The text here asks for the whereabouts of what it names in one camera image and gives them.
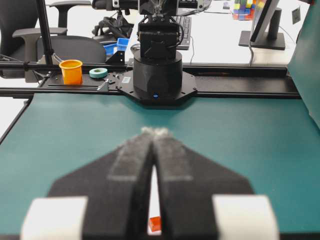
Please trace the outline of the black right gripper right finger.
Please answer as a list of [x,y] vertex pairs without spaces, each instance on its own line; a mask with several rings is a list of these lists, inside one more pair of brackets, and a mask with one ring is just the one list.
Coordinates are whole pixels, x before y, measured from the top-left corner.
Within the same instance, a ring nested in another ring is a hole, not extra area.
[[169,240],[277,240],[266,195],[248,179],[186,147],[166,128],[153,139],[162,233]]

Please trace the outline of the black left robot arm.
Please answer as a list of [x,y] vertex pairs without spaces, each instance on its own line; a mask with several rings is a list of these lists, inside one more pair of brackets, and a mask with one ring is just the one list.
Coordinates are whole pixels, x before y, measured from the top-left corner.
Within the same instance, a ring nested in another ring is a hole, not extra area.
[[140,48],[133,54],[133,69],[120,76],[117,90],[146,105],[177,105],[198,90],[195,76],[183,71],[177,46],[183,27],[174,20],[177,0],[140,0],[144,18],[138,23]]

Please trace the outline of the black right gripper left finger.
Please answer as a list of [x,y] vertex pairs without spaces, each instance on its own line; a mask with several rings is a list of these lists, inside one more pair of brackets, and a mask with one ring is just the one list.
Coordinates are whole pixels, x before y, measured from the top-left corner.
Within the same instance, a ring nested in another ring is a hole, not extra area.
[[136,240],[147,232],[153,135],[146,130],[58,178],[32,201],[22,240]]

